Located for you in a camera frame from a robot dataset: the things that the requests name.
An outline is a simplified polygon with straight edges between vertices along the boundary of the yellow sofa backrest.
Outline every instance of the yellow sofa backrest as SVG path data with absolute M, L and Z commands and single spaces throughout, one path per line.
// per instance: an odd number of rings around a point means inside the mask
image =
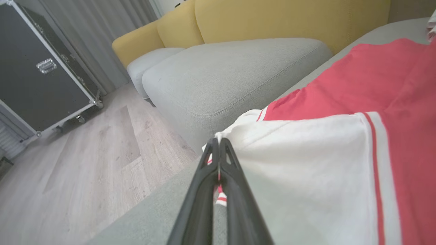
M 389 6 L 390 0 L 188 0 L 112 47 L 125 67 L 157 48 L 262 38 L 313 38 L 337 53 L 386 24 Z

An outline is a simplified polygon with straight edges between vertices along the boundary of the curtain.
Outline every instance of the curtain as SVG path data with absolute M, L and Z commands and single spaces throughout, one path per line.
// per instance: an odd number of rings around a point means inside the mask
M 129 82 L 112 42 L 157 19 L 148 0 L 39 0 L 91 70 L 102 94 Z

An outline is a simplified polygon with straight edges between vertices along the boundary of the wooden floor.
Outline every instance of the wooden floor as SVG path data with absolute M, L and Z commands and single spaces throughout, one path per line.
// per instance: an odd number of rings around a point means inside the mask
M 131 83 L 103 101 L 14 160 L 0 182 L 0 244 L 83 244 L 197 157 Z

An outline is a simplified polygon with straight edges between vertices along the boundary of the white wall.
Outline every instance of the white wall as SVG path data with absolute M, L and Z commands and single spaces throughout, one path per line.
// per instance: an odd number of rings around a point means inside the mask
M 174 6 L 178 3 L 183 3 L 183 0 L 150 0 L 154 1 L 162 14 L 174 10 Z

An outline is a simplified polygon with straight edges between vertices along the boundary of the yellow sofa armrest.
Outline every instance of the yellow sofa armrest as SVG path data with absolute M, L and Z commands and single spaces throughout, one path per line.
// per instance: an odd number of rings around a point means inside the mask
M 157 32 L 157 21 L 131 31 L 112 43 L 112 49 L 124 67 L 150 51 L 164 48 Z

